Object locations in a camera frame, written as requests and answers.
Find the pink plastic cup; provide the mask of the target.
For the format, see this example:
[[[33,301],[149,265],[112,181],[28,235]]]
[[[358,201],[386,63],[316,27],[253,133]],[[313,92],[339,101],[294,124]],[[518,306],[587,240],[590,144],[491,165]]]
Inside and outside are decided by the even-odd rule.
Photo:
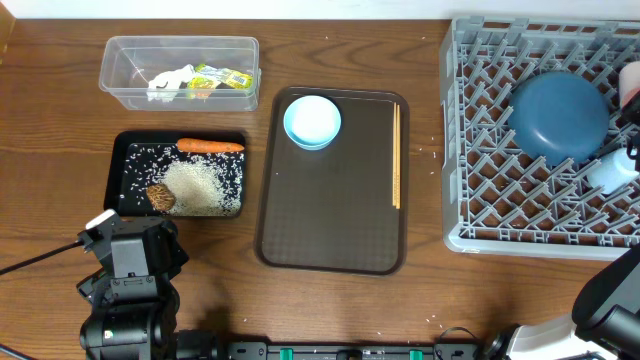
[[[625,65],[619,73],[619,104],[624,108],[639,92],[640,62]]]

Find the light blue plastic cup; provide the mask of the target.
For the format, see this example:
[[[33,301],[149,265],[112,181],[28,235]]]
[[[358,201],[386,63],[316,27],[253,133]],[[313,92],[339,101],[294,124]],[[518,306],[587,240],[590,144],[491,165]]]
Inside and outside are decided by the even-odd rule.
[[[639,176],[636,161],[625,148],[617,149],[599,159],[600,164],[587,175],[592,188],[601,187],[603,194],[611,194]]]

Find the brown food scrap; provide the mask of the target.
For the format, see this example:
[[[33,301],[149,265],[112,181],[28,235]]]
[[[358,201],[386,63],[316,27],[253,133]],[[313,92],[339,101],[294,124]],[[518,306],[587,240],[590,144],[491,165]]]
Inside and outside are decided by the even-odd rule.
[[[168,212],[176,203],[175,195],[165,184],[151,185],[146,189],[146,195],[157,211]]]

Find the dark blue plate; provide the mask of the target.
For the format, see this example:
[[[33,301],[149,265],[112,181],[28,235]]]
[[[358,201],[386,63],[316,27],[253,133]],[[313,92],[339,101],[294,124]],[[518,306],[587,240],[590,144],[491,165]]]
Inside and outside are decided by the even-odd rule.
[[[515,144],[530,158],[556,166],[587,160],[603,144],[609,110],[603,95],[584,78],[548,72],[519,85],[509,99],[508,126]]]

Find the white rice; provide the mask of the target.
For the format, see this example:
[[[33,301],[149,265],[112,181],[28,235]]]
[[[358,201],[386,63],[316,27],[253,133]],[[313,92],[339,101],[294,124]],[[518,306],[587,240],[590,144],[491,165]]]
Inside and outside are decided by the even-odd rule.
[[[134,143],[122,159],[110,207],[122,216],[235,217],[242,208],[245,154],[190,153],[169,143]],[[176,203],[151,205],[146,189],[165,184]]]

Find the orange carrot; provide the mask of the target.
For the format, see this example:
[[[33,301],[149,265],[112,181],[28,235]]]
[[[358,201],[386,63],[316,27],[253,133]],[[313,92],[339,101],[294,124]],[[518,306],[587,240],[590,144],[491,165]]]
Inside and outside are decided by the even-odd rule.
[[[237,143],[194,138],[181,138],[176,142],[176,146],[179,151],[190,153],[231,153],[244,150],[244,146]]]

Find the white tissue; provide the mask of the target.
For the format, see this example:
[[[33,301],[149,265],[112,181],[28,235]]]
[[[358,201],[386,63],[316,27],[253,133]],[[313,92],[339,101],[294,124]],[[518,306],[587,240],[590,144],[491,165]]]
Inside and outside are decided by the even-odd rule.
[[[163,103],[172,102],[183,85],[189,83],[196,72],[191,64],[184,67],[166,71],[157,75],[148,83],[146,91],[149,101],[161,101]]]

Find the yellow green snack wrapper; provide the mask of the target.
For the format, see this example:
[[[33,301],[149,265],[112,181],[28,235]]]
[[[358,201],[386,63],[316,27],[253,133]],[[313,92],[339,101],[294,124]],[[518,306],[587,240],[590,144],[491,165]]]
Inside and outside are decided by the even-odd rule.
[[[199,64],[195,75],[186,84],[189,99],[206,99],[217,89],[245,90],[253,84],[253,76],[229,68],[214,68]]]

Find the light blue bowl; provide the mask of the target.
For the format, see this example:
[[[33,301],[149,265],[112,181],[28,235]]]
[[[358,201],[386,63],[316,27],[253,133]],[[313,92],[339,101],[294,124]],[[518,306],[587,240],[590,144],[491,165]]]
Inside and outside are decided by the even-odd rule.
[[[338,135],[342,116],[330,99],[306,95],[294,100],[285,110],[283,127],[298,147],[318,151],[327,147]]]

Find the wooden chopstick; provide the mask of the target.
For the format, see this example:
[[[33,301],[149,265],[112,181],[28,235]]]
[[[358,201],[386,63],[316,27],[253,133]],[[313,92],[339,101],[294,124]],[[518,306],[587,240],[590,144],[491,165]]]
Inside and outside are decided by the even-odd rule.
[[[400,135],[401,135],[401,112],[400,105],[394,104],[395,113],[394,113],[394,161],[395,161],[395,169],[394,169],[394,190],[395,190],[395,208],[400,209],[401,207],[401,159],[400,159]]]
[[[396,209],[400,208],[399,190],[399,160],[398,160],[398,104],[393,104],[393,204]]]

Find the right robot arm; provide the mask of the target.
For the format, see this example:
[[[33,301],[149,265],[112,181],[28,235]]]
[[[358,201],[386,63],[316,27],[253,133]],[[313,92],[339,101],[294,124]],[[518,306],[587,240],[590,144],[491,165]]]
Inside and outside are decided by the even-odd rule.
[[[620,88],[623,124],[639,126],[639,86]],[[576,124],[561,120],[533,122],[526,128],[534,150],[595,152],[595,140],[604,130],[580,115]],[[619,148],[599,158],[600,165],[587,174],[591,190],[613,195],[639,176],[639,131]],[[558,318],[536,326],[516,326],[498,335],[478,359],[639,359],[639,244],[600,271],[583,287],[572,308],[571,319]]]

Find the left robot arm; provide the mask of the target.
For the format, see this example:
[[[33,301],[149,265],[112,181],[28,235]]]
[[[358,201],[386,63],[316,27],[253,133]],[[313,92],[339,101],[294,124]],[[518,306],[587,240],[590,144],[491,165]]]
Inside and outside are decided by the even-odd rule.
[[[124,220],[107,210],[78,234],[101,268],[76,285],[91,305],[80,330],[88,359],[223,359],[215,334],[176,329],[180,297],[171,280],[189,256],[162,217]]]

